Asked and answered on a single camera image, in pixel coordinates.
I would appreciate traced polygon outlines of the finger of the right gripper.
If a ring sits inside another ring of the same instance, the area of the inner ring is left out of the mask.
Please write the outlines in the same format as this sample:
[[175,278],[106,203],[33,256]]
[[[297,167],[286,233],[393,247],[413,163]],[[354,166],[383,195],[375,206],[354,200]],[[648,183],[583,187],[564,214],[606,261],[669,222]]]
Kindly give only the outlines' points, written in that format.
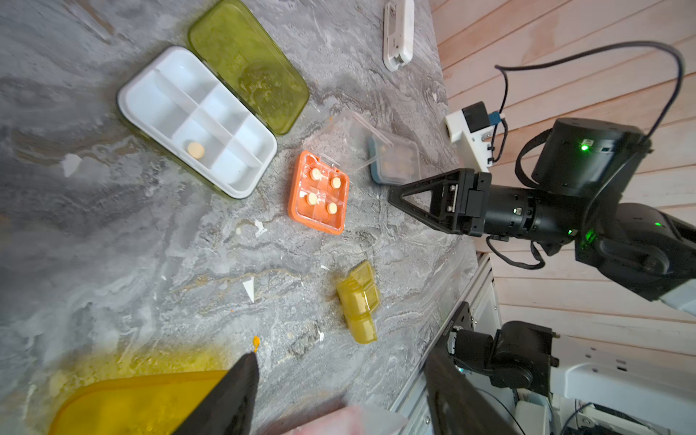
[[461,171],[453,170],[402,186],[392,186],[388,202],[427,227],[461,234],[458,223]]

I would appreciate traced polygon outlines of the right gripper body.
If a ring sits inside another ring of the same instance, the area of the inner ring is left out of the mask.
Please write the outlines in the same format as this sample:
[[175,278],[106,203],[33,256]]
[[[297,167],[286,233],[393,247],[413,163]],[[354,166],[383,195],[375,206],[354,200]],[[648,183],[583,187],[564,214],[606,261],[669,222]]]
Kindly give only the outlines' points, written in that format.
[[537,228],[538,194],[494,185],[492,175],[459,170],[453,229],[456,234],[524,239]]

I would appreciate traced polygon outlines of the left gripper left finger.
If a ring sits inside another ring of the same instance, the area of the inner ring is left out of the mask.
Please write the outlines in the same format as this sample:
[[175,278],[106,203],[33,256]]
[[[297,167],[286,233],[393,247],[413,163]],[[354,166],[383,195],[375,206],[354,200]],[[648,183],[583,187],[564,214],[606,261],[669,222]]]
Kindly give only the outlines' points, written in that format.
[[250,434],[258,385],[257,355],[246,353],[173,434]]

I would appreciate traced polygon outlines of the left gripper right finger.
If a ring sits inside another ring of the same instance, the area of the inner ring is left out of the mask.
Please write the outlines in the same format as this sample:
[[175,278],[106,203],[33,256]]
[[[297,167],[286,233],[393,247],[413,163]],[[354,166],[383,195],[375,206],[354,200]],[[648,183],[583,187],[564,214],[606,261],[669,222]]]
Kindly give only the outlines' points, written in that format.
[[465,379],[445,350],[432,350],[423,366],[434,434],[516,434]]

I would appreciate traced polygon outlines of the blue pillbox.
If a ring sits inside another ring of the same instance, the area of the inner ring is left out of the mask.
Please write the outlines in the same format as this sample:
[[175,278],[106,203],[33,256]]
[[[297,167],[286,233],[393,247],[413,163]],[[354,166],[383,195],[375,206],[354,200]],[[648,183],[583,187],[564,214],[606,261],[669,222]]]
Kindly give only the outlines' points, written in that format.
[[373,181],[399,186],[421,177],[420,153],[414,141],[373,127],[356,112],[348,112],[349,173],[368,168]]

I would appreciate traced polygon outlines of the orange pillbox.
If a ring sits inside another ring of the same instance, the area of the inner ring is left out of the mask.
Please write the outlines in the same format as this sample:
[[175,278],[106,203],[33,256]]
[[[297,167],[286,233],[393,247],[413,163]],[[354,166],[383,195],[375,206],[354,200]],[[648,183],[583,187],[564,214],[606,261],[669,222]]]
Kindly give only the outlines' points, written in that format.
[[331,235],[344,232],[350,178],[303,150],[295,164],[288,201],[290,219]]

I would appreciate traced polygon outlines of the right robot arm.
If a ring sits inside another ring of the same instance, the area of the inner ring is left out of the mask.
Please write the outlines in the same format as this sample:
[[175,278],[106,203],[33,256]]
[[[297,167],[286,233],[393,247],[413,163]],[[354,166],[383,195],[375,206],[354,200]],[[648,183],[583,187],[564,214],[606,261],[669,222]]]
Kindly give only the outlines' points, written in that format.
[[[540,149],[531,174],[516,166],[516,188],[487,172],[458,169],[396,186],[389,203],[430,228],[487,241],[523,239],[535,257],[573,245],[576,260],[647,300],[695,310],[695,228],[623,193],[652,150],[632,126],[562,118],[526,150]],[[599,405],[675,434],[695,431],[695,377],[633,362],[513,321],[495,335],[451,322],[427,365],[431,412],[444,426],[466,402],[454,377],[486,376],[500,388]]]

